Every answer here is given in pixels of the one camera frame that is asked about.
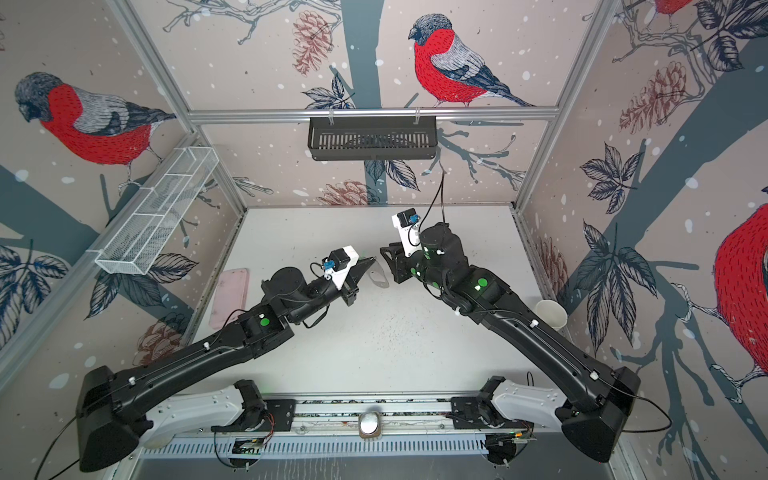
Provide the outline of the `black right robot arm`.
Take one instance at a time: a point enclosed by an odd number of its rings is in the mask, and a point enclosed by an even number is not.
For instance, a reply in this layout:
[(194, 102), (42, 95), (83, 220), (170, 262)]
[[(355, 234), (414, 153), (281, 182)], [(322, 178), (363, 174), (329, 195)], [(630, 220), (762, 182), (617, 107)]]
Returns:
[(509, 421), (558, 428), (581, 453), (608, 462), (632, 413), (639, 377), (577, 348), (499, 276), (470, 264), (447, 223), (423, 229), (412, 209), (393, 215), (392, 223), (400, 239), (380, 252), (396, 283), (417, 280), (455, 314), (511, 344), (555, 385), (546, 389), (493, 376), (478, 392), (475, 412), (460, 420), (488, 428)]

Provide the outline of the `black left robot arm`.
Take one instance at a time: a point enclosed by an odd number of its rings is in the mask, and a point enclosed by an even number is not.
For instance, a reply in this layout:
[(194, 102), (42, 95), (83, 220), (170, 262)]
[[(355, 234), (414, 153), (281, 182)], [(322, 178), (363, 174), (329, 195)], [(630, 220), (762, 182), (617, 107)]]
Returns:
[(262, 300), (238, 311), (216, 333), (149, 365), (113, 372), (101, 366), (83, 380), (75, 420), (79, 468), (96, 472), (128, 456), (155, 426), (149, 412), (173, 395), (229, 367), (256, 359), (292, 338), (292, 325), (325, 316), (338, 298), (352, 305), (358, 283), (375, 258), (349, 261), (306, 282), (296, 267), (284, 267), (262, 282)]

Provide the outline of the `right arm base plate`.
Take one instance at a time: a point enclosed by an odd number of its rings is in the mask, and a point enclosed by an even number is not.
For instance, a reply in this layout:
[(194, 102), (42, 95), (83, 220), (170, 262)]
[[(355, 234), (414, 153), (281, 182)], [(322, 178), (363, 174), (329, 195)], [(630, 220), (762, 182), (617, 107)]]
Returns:
[(445, 415), (453, 422), (457, 430), (479, 429), (522, 429), (532, 428), (530, 422), (503, 418), (487, 402), (480, 402), (476, 397), (452, 397), (450, 410)]

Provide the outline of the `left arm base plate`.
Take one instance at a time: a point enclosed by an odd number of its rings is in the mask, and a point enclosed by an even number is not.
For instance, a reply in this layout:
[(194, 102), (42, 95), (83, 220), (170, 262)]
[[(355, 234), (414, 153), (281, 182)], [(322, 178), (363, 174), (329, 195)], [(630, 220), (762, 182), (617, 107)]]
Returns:
[(297, 406), (294, 399), (268, 399), (260, 407), (246, 408), (235, 420), (214, 425), (214, 433), (289, 432)]

